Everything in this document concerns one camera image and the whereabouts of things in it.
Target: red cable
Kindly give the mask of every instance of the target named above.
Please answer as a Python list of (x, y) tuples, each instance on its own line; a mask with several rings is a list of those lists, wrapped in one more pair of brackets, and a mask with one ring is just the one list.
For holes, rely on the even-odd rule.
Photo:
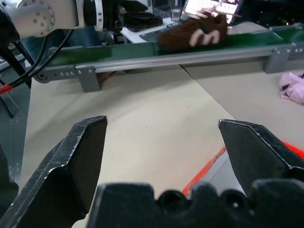
[(115, 75), (116, 71), (113, 71), (112, 73), (110, 73), (108, 76), (106, 77), (102, 77), (100, 79), (101, 82), (105, 82), (106, 80), (108, 80), (109, 78), (113, 77)]
[(9, 84), (5, 84), (4, 86), (0, 87), (0, 94), (9, 92), (10, 90), (12, 90), (14, 87), (9, 85)]

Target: pink cloth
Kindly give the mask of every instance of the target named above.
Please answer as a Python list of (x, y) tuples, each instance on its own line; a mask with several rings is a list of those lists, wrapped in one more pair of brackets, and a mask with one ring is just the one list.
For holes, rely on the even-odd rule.
[(304, 78), (288, 72), (280, 80), (281, 98), (290, 99), (304, 105)]

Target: monitor screen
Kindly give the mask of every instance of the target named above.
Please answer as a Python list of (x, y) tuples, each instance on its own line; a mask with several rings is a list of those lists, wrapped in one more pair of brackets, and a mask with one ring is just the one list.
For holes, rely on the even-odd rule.
[[(242, 0), (227, 0), (221, 4), (221, 0), (186, 0), (181, 13), (181, 20), (186, 20), (190, 14), (196, 14), (202, 8), (212, 8), (217, 6), (219, 12), (237, 14)], [(227, 15), (227, 23), (233, 22), (233, 16)]]

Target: metal frame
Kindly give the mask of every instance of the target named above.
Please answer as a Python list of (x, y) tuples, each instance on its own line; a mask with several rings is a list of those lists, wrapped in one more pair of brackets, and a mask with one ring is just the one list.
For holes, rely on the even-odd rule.
[[(177, 64), (207, 63), (213, 61), (252, 57), (269, 57), (268, 62), (265, 65), (264, 71), (267, 74), (271, 74), (282, 71), (291, 54), (299, 55), (295, 52), (295, 47), (298, 47), (299, 52), (300, 47), (304, 49), (304, 43), (301, 45), (276, 45), (258, 48), (234, 49), (227, 51), (219, 50), (191, 54), (185, 53), (164, 57), (130, 59), (125, 61), (111, 61), (83, 65), (55, 66), (48, 67), (45, 70), (41, 71), (38, 76), (35, 77), (35, 79), (41, 83), (48, 83), (50, 81), (78, 77), (80, 79), (80, 83), (84, 89), (84, 92), (94, 92), (100, 90), (101, 87), (101, 84), (98, 82), (98, 80), (96, 80), (96, 73), (149, 67), (171, 66)], [(84, 75), (81, 74), (83, 69), (90, 69), (93, 74), (86, 74), (86, 79), (84, 80)]]

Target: beige table surface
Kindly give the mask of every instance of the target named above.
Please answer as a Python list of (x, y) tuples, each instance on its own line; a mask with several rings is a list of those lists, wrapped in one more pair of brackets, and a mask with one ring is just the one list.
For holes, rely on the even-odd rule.
[[(280, 97), (282, 73), (265, 74), (262, 61), (185, 67), (235, 119), (262, 124), (281, 140), (304, 149), (304, 106)], [(301, 67), (304, 60), (291, 61), (286, 71)]]
[(148, 182), (155, 196), (191, 181), (224, 145), (218, 119), (232, 118), (180, 66), (116, 75), (94, 93), (77, 80), (34, 81), (21, 187), (74, 123), (97, 115), (109, 121), (98, 182)]

